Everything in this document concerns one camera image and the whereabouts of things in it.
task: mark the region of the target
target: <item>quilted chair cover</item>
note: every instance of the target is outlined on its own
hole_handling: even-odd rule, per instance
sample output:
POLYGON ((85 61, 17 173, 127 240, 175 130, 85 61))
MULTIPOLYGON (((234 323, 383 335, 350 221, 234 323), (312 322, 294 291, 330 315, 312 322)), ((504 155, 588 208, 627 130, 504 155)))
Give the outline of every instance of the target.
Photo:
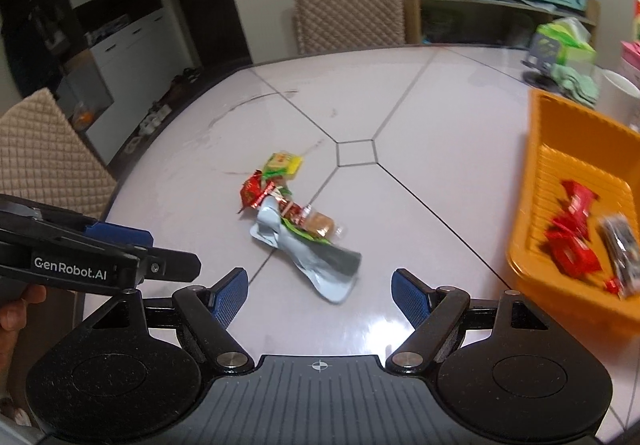
POLYGON ((116 182, 78 138, 48 89, 0 118, 0 192, 99 218, 116 182))
POLYGON ((402 0, 294 0, 301 54, 404 44, 402 0))

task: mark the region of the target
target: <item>gray ribbed surface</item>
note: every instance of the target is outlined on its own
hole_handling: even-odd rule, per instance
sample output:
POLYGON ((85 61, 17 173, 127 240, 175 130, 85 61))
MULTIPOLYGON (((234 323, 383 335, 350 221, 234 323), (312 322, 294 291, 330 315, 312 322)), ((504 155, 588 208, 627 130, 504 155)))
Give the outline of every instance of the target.
POLYGON ((449 419, 427 386, 374 357, 265 357, 214 382, 203 403, 145 445, 488 444, 449 419), (327 367, 317 371, 312 364, 327 367))

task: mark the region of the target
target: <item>hand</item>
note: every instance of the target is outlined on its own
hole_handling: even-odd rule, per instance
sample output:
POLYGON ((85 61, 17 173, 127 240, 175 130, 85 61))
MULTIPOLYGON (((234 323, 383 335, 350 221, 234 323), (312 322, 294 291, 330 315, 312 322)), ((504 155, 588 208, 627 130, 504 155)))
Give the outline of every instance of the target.
POLYGON ((27 325, 28 304, 38 304, 47 298, 44 286, 30 284, 20 300, 0 308, 0 371, 9 367, 18 333, 27 325))

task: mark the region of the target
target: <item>snack pile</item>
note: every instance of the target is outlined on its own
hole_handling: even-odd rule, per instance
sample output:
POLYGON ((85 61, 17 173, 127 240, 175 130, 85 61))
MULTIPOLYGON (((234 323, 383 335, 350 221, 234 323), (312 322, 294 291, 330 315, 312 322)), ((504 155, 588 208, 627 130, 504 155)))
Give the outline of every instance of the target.
POLYGON ((320 295, 340 303, 355 284, 362 256, 332 243, 342 233, 332 218, 293 201, 288 180, 301 163, 300 156, 287 152, 271 155, 242 185, 241 211, 257 211, 252 237, 282 250, 320 295))
POLYGON ((588 243, 591 242, 587 219, 597 194, 572 180, 562 181, 569 197, 568 205, 552 219, 546 230, 551 254, 564 274, 586 281, 620 298, 640 293, 640 248, 628 220, 622 214, 603 216, 598 228, 607 246, 614 272, 602 278, 602 266, 588 243))

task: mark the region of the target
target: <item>logo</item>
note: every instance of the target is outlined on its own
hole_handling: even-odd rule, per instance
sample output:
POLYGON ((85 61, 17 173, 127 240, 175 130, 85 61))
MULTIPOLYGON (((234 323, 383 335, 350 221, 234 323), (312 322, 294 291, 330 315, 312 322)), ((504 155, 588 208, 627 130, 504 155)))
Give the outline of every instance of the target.
POLYGON ((314 362, 313 364, 311 364, 310 367, 313 367, 316 371, 320 372, 320 371, 324 371, 327 367, 331 367, 331 365, 327 364, 322 360, 318 360, 317 362, 314 362))
POLYGON ((107 271, 95 268, 95 266, 78 266, 70 265, 60 259, 50 259, 48 257, 35 256, 31 269, 34 271, 50 271, 55 274, 63 273, 66 275, 74 275, 75 277, 84 277, 92 279, 92 281, 106 281, 107 271))

